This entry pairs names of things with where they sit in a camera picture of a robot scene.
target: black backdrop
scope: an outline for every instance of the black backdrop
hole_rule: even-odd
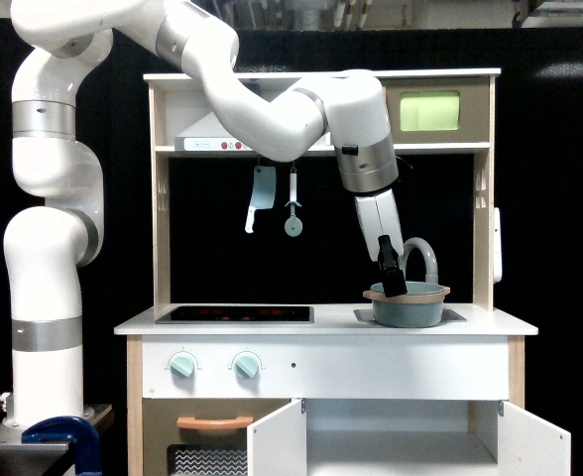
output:
[[[536,75],[562,61],[573,64],[569,70],[580,70],[575,65],[583,62],[583,30],[241,32],[240,37],[241,69],[503,69],[495,177],[496,205],[503,215],[504,279],[495,286],[495,305],[540,328],[540,336],[527,340],[526,407],[572,431],[574,474],[583,475],[583,77]],[[11,174],[11,84],[29,51],[9,21],[0,20],[0,392],[12,385],[3,232],[17,212],[40,203],[21,192]],[[117,418],[104,437],[105,475],[122,474],[126,464],[125,340],[112,329],[152,305],[145,72],[173,70],[116,35],[114,52],[78,93],[77,138],[100,158],[106,188],[104,247],[93,264],[80,270],[85,400],[113,404]],[[405,235],[431,242],[440,255],[442,282],[456,290],[454,300],[465,300],[470,285],[461,237],[470,205],[461,171],[467,162],[412,161],[411,181],[396,186]],[[211,162],[171,164],[174,206],[187,216],[173,222],[183,240],[175,252],[176,298],[355,301],[377,278],[352,222],[350,197],[337,186],[332,160],[298,162],[299,200],[305,204],[299,214],[306,231],[295,241],[282,233],[288,169],[279,168],[283,191],[277,209],[257,217],[261,231],[252,242],[241,241],[240,230],[255,162]],[[429,171],[434,178],[428,179]],[[241,175],[247,178],[237,179]],[[331,221],[321,221],[325,214],[335,229],[327,226]],[[197,234],[203,238],[188,241]],[[189,262],[192,254],[199,258]],[[343,272],[351,280],[343,279]],[[214,292],[206,295],[209,289]]]

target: white cabinet door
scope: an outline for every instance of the white cabinet door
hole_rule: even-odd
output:
[[[503,402],[499,413],[500,476],[569,476],[571,433]]]
[[[307,415],[294,400],[248,426],[248,476],[306,476]]]

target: blue clamp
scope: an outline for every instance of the blue clamp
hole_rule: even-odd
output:
[[[53,441],[73,443],[76,475],[102,476],[100,436],[86,419],[78,416],[44,419],[26,429],[22,436],[24,444]]]

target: faucet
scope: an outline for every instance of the faucet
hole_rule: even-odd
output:
[[[432,251],[428,242],[421,238],[410,238],[404,243],[404,253],[400,256],[400,269],[404,272],[404,276],[407,275],[408,255],[415,248],[423,256],[423,262],[426,266],[425,281],[438,285],[439,272],[437,270],[437,258],[434,256],[434,251]]]

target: mint green knob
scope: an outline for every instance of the mint green knob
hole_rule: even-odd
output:
[[[177,352],[169,362],[169,368],[173,377],[178,379],[187,379],[194,372],[194,357],[187,352]]]
[[[234,372],[241,379],[253,379],[259,373],[261,362],[252,352],[241,352],[234,358]]]

